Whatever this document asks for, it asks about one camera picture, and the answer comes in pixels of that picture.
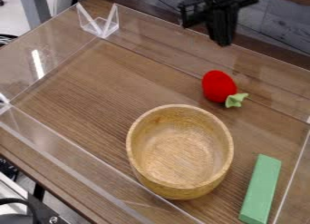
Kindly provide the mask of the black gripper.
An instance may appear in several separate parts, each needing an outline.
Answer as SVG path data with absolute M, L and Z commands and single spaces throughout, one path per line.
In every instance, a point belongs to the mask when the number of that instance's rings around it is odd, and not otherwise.
M 236 12 L 228 7 L 243 8 L 256 3 L 257 0 L 182 0 L 177 4 L 178 23 L 184 28 L 205 23 L 209 38 L 219 40 L 220 46 L 228 46 L 236 26 Z

